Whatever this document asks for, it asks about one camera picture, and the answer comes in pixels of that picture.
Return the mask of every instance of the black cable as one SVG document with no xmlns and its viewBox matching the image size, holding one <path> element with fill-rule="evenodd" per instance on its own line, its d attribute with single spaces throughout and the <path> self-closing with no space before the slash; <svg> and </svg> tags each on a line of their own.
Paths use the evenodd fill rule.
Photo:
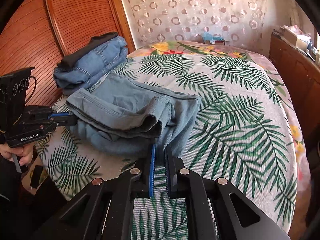
<svg viewBox="0 0 320 240">
<path fill-rule="evenodd" d="M 26 100 L 26 103 L 28 103 L 28 101 L 31 99 L 31 97 L 33 96 L 33 94 L 35 93 L 36 91 L 36 87 L 37 87 L 37 80 L 34 76 L 30 76 L 30 78 L 33 78 L 35 80 L 35 87 L 33 88 L 33 92 L 31 94 L 31 96 L 28 97 L 28 99 Z"/>
</svg>

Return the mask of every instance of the blue garment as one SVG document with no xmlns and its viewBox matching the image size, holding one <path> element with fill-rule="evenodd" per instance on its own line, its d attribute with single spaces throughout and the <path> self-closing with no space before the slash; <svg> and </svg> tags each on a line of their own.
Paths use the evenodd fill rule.
<svg viewBox="0 0 320 240">
<path fill-rule="evenodd" d="M 79 117 L 70 131 L 110 155 L 140 157 L 156 142 L 156 158 L 170 143 L 172 153 L 183 153 L 195 124 L 201 97 L 149 86 L 109 73 L 90 94 L 79 89 L 67 99 Z"/>
<path fill-rule="evenodd" d="M 125 61 L 128 54 L 126 45 L 125 39 L 117 36 L 84 55 L 72 69 L 56 67 L 53 79 L 65 95 L 71 95 L 80 88 L 87 89 Z"/>
</svg>

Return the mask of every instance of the bed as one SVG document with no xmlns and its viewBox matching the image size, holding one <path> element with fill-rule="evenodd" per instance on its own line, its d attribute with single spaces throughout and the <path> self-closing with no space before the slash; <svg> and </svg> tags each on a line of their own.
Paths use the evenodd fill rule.
<svg viewBox="0 0 320 240">
<path fill-rule="evenodd" d="M 267 58 L 234 47 L 168 41 L 136 50 L 113 72 L 201 95 L 197 121 L 181 156 L 186 167 L 205 178 L 226 177 L 289 231 L 297 191 L 306 190 L 310 174 L 290 95 Z M 53 109 L 68 111 L 65 101 L 62 96 Z M 93 178 L 113 179 L 135 162 L 95 150 L 65 127 L 38 141 L 36 149 L 67 199 Z M 135 201 L 132 239 L 187 239 L 184 207 L 183 199 L 166 197 L 164 168 L 156 167 L 155 197 Z"/>
</svg>

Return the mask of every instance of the silver screw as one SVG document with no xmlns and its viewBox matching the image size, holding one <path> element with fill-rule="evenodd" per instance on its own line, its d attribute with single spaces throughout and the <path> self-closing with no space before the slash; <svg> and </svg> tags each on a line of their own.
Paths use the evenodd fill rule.
<svg viewBox="0 0 320 240">
<path fill-rule="evenodd" d="M 95 185 L 95 186 L 99 186 L 101 183 L 102 183 L 102 179 L 100 179 L 100 178 L 95 178 L 92 181 L 92 184 Z"/>
<path fill-rule="evenodd" d="M 133 174 L 133 175 L 137 175 L 140 173 L 140 170 L 138 168 L 133 168 L 130 170 L 130 173 Z"/>
<path fill-rule="evenodd" d="M 179 171 L 181 174 L 183 174 L 183 175 L 188 175 L 189 173 L 190 173 L 190 171 L 187 169 L 187 168 L 182 168 L 182 169 L 180 169 L 180 171 Z"/>
<path fill-rule="evenodd" d="M 228 181 L 225 178 L 219 178 L 218 179 L 218 183 L 221 184 L 221 185 L 226 185 L 228 183 Z"/>
</svg>

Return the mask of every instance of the red flower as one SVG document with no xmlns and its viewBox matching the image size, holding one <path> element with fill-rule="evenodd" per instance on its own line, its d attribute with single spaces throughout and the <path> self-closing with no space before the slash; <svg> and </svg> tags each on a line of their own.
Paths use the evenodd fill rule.
<svg viewBox="0 0 320 240">
<path fill-rule="evenodd" d="M 182 51 L 169 50 L 169 51 L 165 51 L 164 54 L 183 54 L 183 52 Z"/>
</svg>

